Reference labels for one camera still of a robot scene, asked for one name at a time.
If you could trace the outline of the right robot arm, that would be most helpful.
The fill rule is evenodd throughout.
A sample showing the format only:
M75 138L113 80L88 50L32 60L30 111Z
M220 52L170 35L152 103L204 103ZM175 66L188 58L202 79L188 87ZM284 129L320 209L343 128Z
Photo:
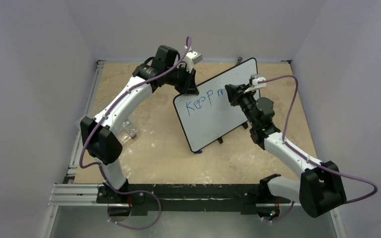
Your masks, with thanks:
M299 203L312 218L345 204L347 197L338 166L300 151L273 123L273 101L266 97L255 99L254 92L248 89L244 84L227 84L229 103L239 106L248 119L253 142L277 157L299 178L295 181L273 175L262 179L258 189L260 198L266 202L276 197L287 198Z

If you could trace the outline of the white whiteboard black frame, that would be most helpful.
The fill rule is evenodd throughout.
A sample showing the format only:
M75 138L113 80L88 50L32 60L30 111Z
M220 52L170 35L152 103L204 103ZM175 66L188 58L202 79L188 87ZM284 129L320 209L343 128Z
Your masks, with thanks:
M241 109L230 105L225 85L247 84L250 76L257 72L256 59L249 58L198 84L198 95L177 95L173 99L174 108L193 153L198 153L247 122Z

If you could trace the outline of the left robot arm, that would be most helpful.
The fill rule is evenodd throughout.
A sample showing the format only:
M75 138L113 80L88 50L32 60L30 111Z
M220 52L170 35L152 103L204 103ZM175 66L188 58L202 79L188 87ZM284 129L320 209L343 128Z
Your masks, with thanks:
M123 145L118 139L124 123L132 112L158 88L173 86L181 95L198 95L194 65L202 61L202 54L186 45L183 55L171 47L161 45L154 56L138 65L122 91L100 113L80 121L83 148L79 166L82 169L97 165L109 188L109 197L124 202L131 193L119 157Z

